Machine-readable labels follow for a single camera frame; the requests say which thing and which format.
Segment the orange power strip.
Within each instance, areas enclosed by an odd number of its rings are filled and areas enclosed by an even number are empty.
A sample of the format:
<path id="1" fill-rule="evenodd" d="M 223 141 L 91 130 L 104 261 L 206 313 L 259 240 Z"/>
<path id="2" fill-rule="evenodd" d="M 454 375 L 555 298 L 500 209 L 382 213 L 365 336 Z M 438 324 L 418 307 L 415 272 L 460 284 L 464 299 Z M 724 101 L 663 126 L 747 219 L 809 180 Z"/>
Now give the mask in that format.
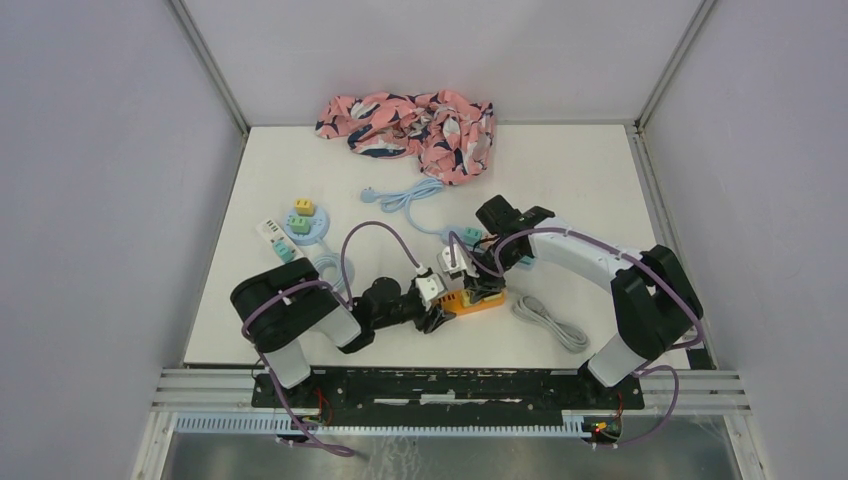
<path id="1" fill-rule="evenodd" d="M 439 299 L 439 305 L 446 312 L 463 316 L 477 313 L 504 304 L 506 293 L 504 291 L 484 297 L 476 302 L 471 301 L 471 294 L 466 289 L 453 290 Z"/>

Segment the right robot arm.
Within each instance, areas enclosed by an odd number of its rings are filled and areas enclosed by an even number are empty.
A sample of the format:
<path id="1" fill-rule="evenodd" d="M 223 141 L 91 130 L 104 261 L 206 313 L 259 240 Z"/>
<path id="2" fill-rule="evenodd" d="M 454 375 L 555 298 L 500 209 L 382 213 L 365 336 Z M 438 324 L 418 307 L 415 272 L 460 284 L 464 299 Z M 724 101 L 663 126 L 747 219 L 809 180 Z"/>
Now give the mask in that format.
<path id="1" fill-rule="evenodd" d="M 472 293 L 503 289 L 506 273 L 520 260 L 533 258 L 575 273 L 611 296 L 617 331 L 580 368 L 577 392 L 585 405 L 606 406 L 625 377 L 668 351 L 687 348 L 683 337 L 688 331 L 696 333 L 692 344 L 702 341 L 703 307 L 670 248 L 619 247 L 575 229 L 546 208 L 521 212 L 501 195 L 475 215 L 494 243 L 472 252 L 451 240 L 443 254 L 444 271 L 462 275 Z"/>

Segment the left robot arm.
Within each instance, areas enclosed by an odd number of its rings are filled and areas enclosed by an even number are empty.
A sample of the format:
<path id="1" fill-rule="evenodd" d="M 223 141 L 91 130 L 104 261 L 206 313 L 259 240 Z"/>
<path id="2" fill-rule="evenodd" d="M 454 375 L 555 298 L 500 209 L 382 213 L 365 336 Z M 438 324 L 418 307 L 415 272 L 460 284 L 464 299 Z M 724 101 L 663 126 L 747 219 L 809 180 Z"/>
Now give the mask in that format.
<path id="1" fill-rule="evenodd" d="M 407 290 L 389 277 L 374 280 L 346 304 L 319 278 L 313 263 L 296 259 L 239 283 L 230 302 L 242 322 L 242 335 L 276 378 L 276 392 L 291 406 L 313 397 L 312 367 L 300 337 L 317 331 L 340 351 L 355 353 L 370 345 L 378 330 L 411 323 L 429 334 L 456 314 L 443 308 L 447 294 L 440 275 L 426 269 Z"/>

